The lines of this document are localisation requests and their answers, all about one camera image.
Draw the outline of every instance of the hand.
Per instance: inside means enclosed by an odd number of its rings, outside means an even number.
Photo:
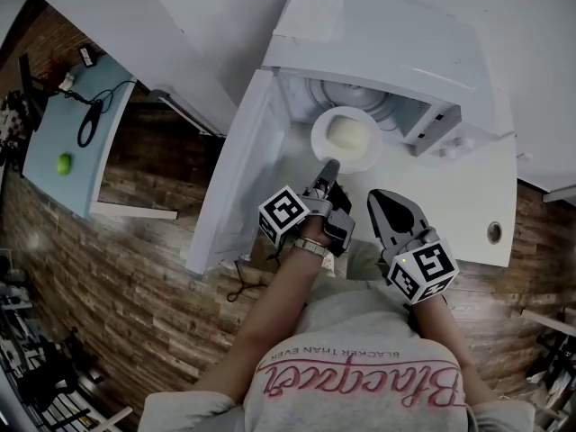
[[[323,218],[321,216],[309,216],[300,227],[300,236],[320,243],[327,247],[332,239],[324,233],[322,228]]]

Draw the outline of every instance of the gray t-shirt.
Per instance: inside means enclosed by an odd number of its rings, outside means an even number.
[[[216,392],[152,394],[139,432],[533,430],[528,403],[468,407],[449,350],[418,337],[395,300],[365,283],[345,287],[317,287],[294,336],[258,365],[243,405]]]

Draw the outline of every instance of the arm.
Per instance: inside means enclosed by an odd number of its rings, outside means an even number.
[[[320,219],[307,221],[302,235],[327,245]],[[200,379],[194,391],[219,392],[240,402],[262,357],[289,338],[322,266],[322,257],[293,247],[276,277],[246,316],[224,359]]]
[[[478,375],[472,352],[442,296],[433,296],[412,308],[422,336],[442,344],[456,357],[462,370],[466,403],[474,406],[497,400],[498,395]]]

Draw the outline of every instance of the red lettering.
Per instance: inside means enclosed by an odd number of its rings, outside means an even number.
[[[327,368],[326,370],[324,370],[322,372],[322,376],[324,375],[324,373],[328,373],[328,376],[326,377],[326,379],[320,381],[316,386],[314,386],[314,389],[317,389],[319,391],[325,391],[324,386],[328,383],[331,383],[338,377],[338,372],[336,370],[333,370],[332,368]]]
[[[413,368],[413,367],[406,368],[406,371],[402,375],[400,374],[400,371],[398,371],[398,370],[392,370],[392,372],[394,373],[394,379],[392,380],[392,390],[393,391],[405,392],[410,387],[412,387],[412,384],[414,383],[414,380],[416,379],[416,368]],[[399,380],[403,379],[407,374],[409,374],[409,378],[406,380],[404,385],[400,387]]]
[[[324,392],[336,392],[336,391],[340,391],[342,389],[342,387],[344,387],[344,384],[346,384],[346,381],[348,380],[348,375],[350,373],[350,365],[352,364],[352,356],[350,356],[349,358],[346,359],[346,364],[344,365],[344,372],[342,373],[342,376],[340,378],[340,382],[337,384],[336,387],[334,387],[333,389],[329,389],[327,387],[324,387],[328,381],[326,382],[321,382],[318,385],[318,389],[320,389],[321,391]]]
[[[288,377],[288,379],[281,381],[278,385],[276,386],[272,385],[270,387],[270,390],[268,392],[268,395],[270,397],[279,397],[284,393],[285,387],[293,387],[294,385],[297,385],[300,382],[300,371],[296,366],[288,366],[286,369],[284,369],[282,372],[278,374],[276,380],[280,379],[284,374],[290,375],[290,373],[292,373],[292,377]]]
[[[264,393],[269,393],[270,389],[272,389],[272,385],[274,384],[277,371],[278,371],[278,369],[275,366],[273,366],[267,372],[265,372],[265,374],[272,372],[272,375],[270,376],[270,379],[268,379],[268,382],[266,383],[266,387],[264,388]]]
[[[352,384],[352,385],[350,386],[349,389],[347,389],[347,390],[340,389],[339,392],[342,393],[342,394],[344,394],[344,395],[347,395],[347,394],[349,394],[349,393],[354,393],[354,392],[356,392],[358,389],[360,389],[360,387],[361,387],[361,385],[362,385],[362,381],[364,380],[364,373],[362,373],[361,371],[357,371],[357,370],[356,370],[356,371],[353,371],[353,372],[351,373],[351,375],[352,375],[352,376],[355,375],[355,376],[356,376],[356,380],[355,380],[354,384]]]
[[[337,376],[336,370],[333,370],[332,368],[328,368],[328,369],[324,370],[322,373],[320,373],[320,370],[316,366],[312,366],[310,368],[305,369],[301,373],[301,376],[304,376],[307,372],[312,372],[312,376],[310,377],[310,379],[308,381],[301,384],[298,387],[298,390],[308,389],[309,387],[316,388],[316,385],[317,385],[316,383],[318,383],[322,379],[322,376],[324,376],[324,374],[328,374],[328,377],[326,378],[326,382],[332,381]]]
[[[451,385],[441,385],[438,383],[440,381],[440,377],[443,374],[454,374],[454,380],[452,381]],[[442,368],[434,372],[434,374],[432,374],[432,376],[430,377],[430,384],[432,384],[433,387],[437,387],[437,389],[434,392],[432,392],[432,395],[430,395],[430,397],[428,397],[428,405],[435,407],[464,406],[463,403],[456,404],[456,399],[458,396],[457,394],[459,393],[458,391],[459,381],[460,381],[460,370],[458,370],[457,368],[452,367]],[[444,395],[442,396],[442,398],[439,398],[440,395],[446,394],[448,392],[450,392],[450,398],[448,399],[448,402],[446,402],[445,400],[443,401],[443,399],[446,398]]]
[[[380,379],[378,380],[378,382],[374,385],[371,386],[370,382],[365,382],[364,384],[362,384],[362,390],[363,391],[367,391],[367,392],[371,392],[371,393],[377,393],[377,392],[381,392],[384,388],[384,386],[386,385],[386,381],[388,381],[388,374],[385,371],[372,371],[371,373],[367,374],[364,378],[368,379],[370,376],[374,375],[374,374],[379,374],[380,375]]]
[[[424,376],[422,377],[422,379],[420,380],[420,382],[416,386],[416,390],[411,395],[407,395],[406,397],[404,397],[402,399],[402,405],[403,406],[405,406],[406,408],[413,407],[416,404],[416,402],[419,400],[420,396],[422,395],[422,392],[428,390],[428,387],[426,387],[426,385],[428,384],[428,379],[430,377],[431,371],[432,371],[432,368],[430,368],[430,366],[428,366],[428,365],[422,366],[422,368],[420,369],[420,372],[421,373],[424,372]]]

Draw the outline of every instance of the watch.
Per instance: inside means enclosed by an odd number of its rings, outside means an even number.
[[[329,250],[326,247],[323,247],[317,241],[310,240],[309,238],[303,238],[303,237],[298,238],[294,242],[294,246],[305,249],[306,251],[310,251],[311,253],[321,257],[324,257],[329,252]]]

